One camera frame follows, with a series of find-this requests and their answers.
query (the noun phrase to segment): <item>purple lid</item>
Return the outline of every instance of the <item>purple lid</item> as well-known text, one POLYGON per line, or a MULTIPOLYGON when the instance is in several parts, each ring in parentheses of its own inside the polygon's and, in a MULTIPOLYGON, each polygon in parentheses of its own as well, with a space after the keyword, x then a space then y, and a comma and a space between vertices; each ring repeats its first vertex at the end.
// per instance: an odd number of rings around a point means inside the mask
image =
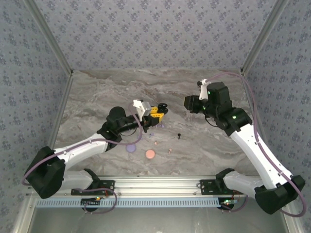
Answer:
POLYGON ((134 144, 134 145, 128 145, 128 146, 126 146, 126 150, 127 150, 127 152, 129 152, 129 153, 135 152, 135 151, 136 151, 136 146, 135 146, 135 144, 134 144))

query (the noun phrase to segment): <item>pink small object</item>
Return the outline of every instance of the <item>pink small object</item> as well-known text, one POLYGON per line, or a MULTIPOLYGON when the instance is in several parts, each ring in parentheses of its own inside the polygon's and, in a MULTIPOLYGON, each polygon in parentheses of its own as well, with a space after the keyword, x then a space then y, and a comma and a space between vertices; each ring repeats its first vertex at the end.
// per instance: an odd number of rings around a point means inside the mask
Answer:
POLYGON ((147 150, 146 151, 146 157, 147 159, 153 159, 155 157, 156 153, 154 150, 147 150))

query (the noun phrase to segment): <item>patterned wallpaper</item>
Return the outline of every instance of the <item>patterned wallpaper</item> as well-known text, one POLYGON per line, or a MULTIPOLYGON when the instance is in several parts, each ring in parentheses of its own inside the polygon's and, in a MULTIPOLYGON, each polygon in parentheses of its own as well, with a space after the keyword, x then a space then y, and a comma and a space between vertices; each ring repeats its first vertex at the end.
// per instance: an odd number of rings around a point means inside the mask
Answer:
POLYGON ((11 232, 20 179, 47 144, 67 81, 22 0, 0 1, 0 232, 11 232))
POLYGON ((241 67, 275 0, 37 0, 73 69, 241 67))
POLYGON ((247 74, 272 151, 304 177, 311 232, 311 2, 290 1, 247 74))

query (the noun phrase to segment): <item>gray marble surface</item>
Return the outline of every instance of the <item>gray marble surface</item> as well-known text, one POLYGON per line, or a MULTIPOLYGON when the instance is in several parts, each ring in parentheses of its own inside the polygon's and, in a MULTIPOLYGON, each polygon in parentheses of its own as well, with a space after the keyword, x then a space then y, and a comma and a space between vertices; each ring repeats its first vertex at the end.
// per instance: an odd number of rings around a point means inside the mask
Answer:
MULTIPOLYGON (((116 146, 72 169, 90 168, 98 175, 215 175, 231 167, 247 175, 257 174, 231 138, 209 126, 203 115, 190 114, 183 106, 185 96, 199 95, 198 80, 219 72, 205 69, 75 71, 55 148, 91 136, 106 121, 112 107, 121 106, 130 114, 129 102, 143 99, 151 105, 168 104, 169 112, 163 119, 165 128, 150 128, 134 153, 128 153, 125 146, 116 146), (152 160, 145 157, 149 149, 156 152, 152 160)), ((234 106, 249 113, 240 80, 225 75, 219 81, 228 86, 234 106)), ((137 136, 138 132, 123 137, 123 142, 135 141, 137 136)))

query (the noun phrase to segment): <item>metal frame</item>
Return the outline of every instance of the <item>metal frame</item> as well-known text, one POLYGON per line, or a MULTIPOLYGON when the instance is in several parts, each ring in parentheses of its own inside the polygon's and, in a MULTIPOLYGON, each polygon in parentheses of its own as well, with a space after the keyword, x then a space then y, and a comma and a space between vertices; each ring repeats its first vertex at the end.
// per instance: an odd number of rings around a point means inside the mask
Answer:
MULTIPOLYGON (((119 199, 122 198, 135 200, 145 200, 147 198, 170 198, 172 201, 181 198, 189 198, 190 200, 205 200, 208 198, 229 198, 231 195, 201 195, 200 188, 197 186, 202 179, 215 179, 214 176, 101 176, 101 180, 115 180, 115 192, 119 199)), ((53 200, 76 200, 78 196, 71 196, 69 191, 57 192, 53 196, 53 200)), ((36 205, 40 201, 39 195, 28 188, 26 199, 24 200, 17 217, 14 233, 26 233, 31 226, 32 216, 36 205)), ((283 208, 285 211, 297 213, 297 207, 291 202, 283 208)), ((289 233, 303 233, 301 222, 297 218, 284 216, 284 222, 289 233)))
POLYGON ((66 83, 65 91, 63 93, 59 108, 58 108, 58 112, 57 112, 57 115, 55 118, 55 122, 53 124, 52 133, 51 133, 49 141, 48 141, 48 146, 50 148, 54 148, 55 141, 56 141, 57 134, 58 134, 58 130, 60 127, 60 123, 61 123, 64 111, 65 111, 65 107, 67 105, 67 100, 68 100, 69 93, 71 90, 72 82, 73 82, 73 78, 72 78, 72 74, 70 74, 70 76, 67 80, 67 83, 66 83))
POLYGON ((274 26, 277 24, 278 19, 283 13, 289 0, 276 0, 268 18, 266 19, 264 25, 261 28, 259 35, 256 38, 250 52, 248 53, 244 64, 242 65, 243 74, 247 74, 252 64, 256 60, 260 50, 268 39, 274 26))
POLYGON ((63 70, 67 73, 67 75, 71 74, 71 68, 66 60, 61 48, 59 47, 52 31, 50 30, 47 22, 45 21, 44 16, 42 15, 38 5, 35 3, 34 0, 24 0, 25 5, 27 6, 30 14, 33 16, 35 22, 37 23, 38 27, 40 28, 42 34, 44 35, 45 39, 47 40, 50 48, 54 52, 56 58, 59 61, 59 64, 63 68, 63 70))

